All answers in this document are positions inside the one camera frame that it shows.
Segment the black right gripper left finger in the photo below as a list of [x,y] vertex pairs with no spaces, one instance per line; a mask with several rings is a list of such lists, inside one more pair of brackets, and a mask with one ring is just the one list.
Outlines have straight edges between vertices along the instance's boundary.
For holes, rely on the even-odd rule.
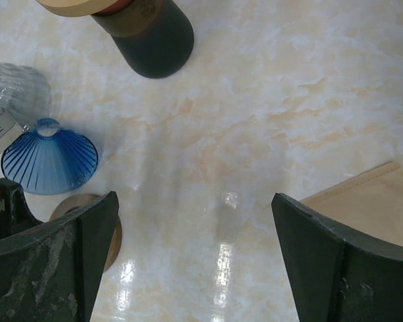
[[0,240],[0,321],[89,321],[118,218],[116,192]]

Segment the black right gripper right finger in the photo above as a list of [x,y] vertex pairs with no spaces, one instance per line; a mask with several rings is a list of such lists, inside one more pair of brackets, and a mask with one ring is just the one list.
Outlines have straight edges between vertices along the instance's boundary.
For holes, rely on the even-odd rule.
[[403,321],[403,247],[275,194],[271,208],[300,321]]

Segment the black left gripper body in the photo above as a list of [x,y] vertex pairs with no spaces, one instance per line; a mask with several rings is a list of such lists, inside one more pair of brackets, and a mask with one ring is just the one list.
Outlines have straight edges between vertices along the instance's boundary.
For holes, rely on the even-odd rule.
[[0,239],[31,229],[42,222],[30,211],[21,185],[0,178]]

